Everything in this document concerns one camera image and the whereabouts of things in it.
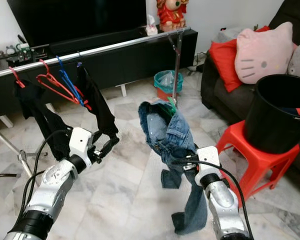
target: gray sofa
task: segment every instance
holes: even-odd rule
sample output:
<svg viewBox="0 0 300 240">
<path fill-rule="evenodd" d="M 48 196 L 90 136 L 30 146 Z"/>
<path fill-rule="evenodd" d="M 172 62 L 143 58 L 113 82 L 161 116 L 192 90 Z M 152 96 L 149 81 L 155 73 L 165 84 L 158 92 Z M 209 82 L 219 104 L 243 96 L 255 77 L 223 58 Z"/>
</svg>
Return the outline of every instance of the gray sofa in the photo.
<svg viewBox="0 0 300 240">
<path fill-rule="evenodd" d="M 275 29 L 287 21 L 293 24 L 293 42 L 300 45 L 300 0 L 285 0 L 269 27 Z M 214 108 L 230 124 L 234 124 L 246 118 L 254 97 L 254 85 L 243 84 L 228 93 L 208 52 L 202 74 L 201 97 L 207 108 Z M 300 170 L 300 153 L 294 165 Z"/>
</svg>

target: red plastic stool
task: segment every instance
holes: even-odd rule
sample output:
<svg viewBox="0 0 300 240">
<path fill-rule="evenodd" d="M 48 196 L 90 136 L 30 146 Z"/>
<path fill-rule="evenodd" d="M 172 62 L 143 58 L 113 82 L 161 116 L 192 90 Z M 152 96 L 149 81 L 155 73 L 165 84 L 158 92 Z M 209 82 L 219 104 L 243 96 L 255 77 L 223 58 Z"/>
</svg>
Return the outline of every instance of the red plastic stool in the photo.
<svg viewBox="0 0 300 240">
<path fill-rule="evenodd" d="M 244 137 L 244 126 L 245 121 L 229 126 L 217 143 L 216 148 L 220 154 L 222 151 L 234 147 L 246 158 L 248 167 L 239 181 L 244 199 L 246 200 L 251 195 L 266 187 L 274 189 L 280 178 L 295 160 L 300 151 L 300 147 L 296 145 L 290 151 L 282 154 L 271 154 L 260 151 L 246 141 Z M 255 189 L 269 170 L 272 170 L 269 182 Z M 232 191 L 237 195 L 239 207 L 241 207 L 242 204 L 238 189 L 225 173 L 223 175 L 228 180 Z"/>
</svg>

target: black bin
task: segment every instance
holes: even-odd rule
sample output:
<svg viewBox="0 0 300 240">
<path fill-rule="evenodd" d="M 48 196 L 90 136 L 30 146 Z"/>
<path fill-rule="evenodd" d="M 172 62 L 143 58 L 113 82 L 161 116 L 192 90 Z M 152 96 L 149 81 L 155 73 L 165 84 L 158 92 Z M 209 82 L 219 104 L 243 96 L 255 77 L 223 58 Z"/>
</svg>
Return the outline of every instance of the black bin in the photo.
<svg viewBox="0 0 300 240">
<path fill-rule="evenodd" d="M 263 77 L 254 93 L 244 125 L 246 140 L 266 153 L 288 152 L 300 142 L 300 115 L 296 111 L 300 109 L 300 77 Z"/>
</svg>

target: black cable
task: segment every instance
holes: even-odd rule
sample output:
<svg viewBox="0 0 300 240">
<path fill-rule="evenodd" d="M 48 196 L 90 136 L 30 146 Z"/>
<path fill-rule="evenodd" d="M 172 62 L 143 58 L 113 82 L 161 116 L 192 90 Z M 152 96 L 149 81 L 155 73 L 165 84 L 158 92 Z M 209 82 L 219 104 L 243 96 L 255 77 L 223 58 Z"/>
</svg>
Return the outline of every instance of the black cable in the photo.
<svg viewBox="0 0 300 240">
<path fill-rule="evenodd" d="M 23 196 L 22 196 L 22 202 L 21 202 L 21 207 L 20 207 L 20 211 L 19 211 L 19 214 L 18 214 L 18 218 L 16 219 L 15 221 L 15 225 L 20 221 L 21 217 L 22 217 L 22 214 L 25 210 L 25 205 L 26 205 L 26 197 L 27 197 L 27 190 L 28 190 L 28 186 L 30 184 L 30 182 L 34 182 L 34 179 L 36 178 L 36 176 L 40 175 L 40 174 L 43 174 L 45 171 L 40 171 L 36 174 L 33 174 L 33 176 L 31 176 L 25 183 L 25 186 L 24 186 L 24 190 L 23 190 Z"/>
<path fill-rule="evenodd" d="M 12 174 L 12 173 L 1 173 L 0 178 L 2 177 L 16 177 L 18 174 Z"/>
<path fill-rule="evenodd" d="M 51 133 L 51 134 L 44 140 L 44 142 L 41 144 L 41 146 L 40 146 L 40 148 L 39 148 L 39 150 L 38 150 L 38 153 L 37 153 L 36 156 L 35 156 L 33 175 L 35 175 L 35 174 L 37 173 L 39 157 L 40 157 L 40 154 L 41 154 L 43 148 L 45 147 L 46 143 L 50 140 L 50 138 L 52 138 L 54 135 L 59 134 L 59 133 L 67 134 L 67 133 L 69 133 L 69 130 L 61 129 L 61 130 L 54 131 L 53 133 Z M 31 197 L 32 197 L 32 194 L 33 194 L 33 192 L 34 192 L 35 182 L 36 182 L 36 179 L 34 179 L 34 180 L 32 181 L 32 183 L 31 183 L 31 187 L 30 187 L 30 191 L 29 191 L 29 196 L 28 196 L 28 199 L 27 199 L 27 201 L 26 201 L 27 204 L 30 202 Z"/>
<path fill-rule="evenodd" d="M 214 167 L 216 169 L 219 169 L 219 170 L 223 171 L 224 173 L 226 173 L 232 179 L 232 181 L 234 182 L 236 188 L 238 189 L 240 197 L 241 197 L 242 210 L 243 210 L 243 214 L 244 214 L 246 227 L 248 228 L 248 232 L 249 232 L 251 240 L 254 240 L 254 236 L 252 234 L 250 222 L 249 222 L 249 219 L 248 219 L 248 213 L 247 213 L 247 208 L 246 208 L 245 197 L 244 197 L 244 194 L 241 190 L 240 184 L 238 183 L 237 179 L 228 170 L 224 169 L 221 166 L 218 166 L 218 165 L 215 165 L 215 164 L 212 164 L 212 163 L 209 163 L 209 162 L 198 161 L 198 160 L 190 160 L 190 158 L 184 158 L 183 160 L 173 162 L 173 164 L 182 164 L 182 165 L 186 165 L 187 163 L 190 163 L 190 164 L 204 164 L 204 165 Z"/>
<path fill-rule="evenodd" d="M 200 54 L 207 55 L 207 54 L 204 53 L 203 51 L 197 53 L 197 54 L 195 55 L 195 57 L 196 57 L 196 64 L 195 64 L 195 65 L 192 65 L 192 66 L 190 66 L 190 67 L 198 67 L 198 64 L 199 64 L 199 55 L 200 55 Z M 196 70 L 191 70 L 189 67 L 187 67 L 186 69 L 187 69 L 189 72 L 197 72 L 197 69 L 196 69 Z"/>
</svg>

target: small figurine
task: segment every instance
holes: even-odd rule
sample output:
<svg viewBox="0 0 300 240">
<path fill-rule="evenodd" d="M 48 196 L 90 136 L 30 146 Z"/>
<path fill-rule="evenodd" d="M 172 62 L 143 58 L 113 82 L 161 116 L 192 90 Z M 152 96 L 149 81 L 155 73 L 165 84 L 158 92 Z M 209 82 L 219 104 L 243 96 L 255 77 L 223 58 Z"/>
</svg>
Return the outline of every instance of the small figurine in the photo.
<svg viewBox="0 0 300 240">
<path fill-rule="evenodd" d="M 184 13 L 189 0 L 156 0 L 157 15 L 160 18 L 160 29 L 164 32 L 184 28 Z"/>
</svg>

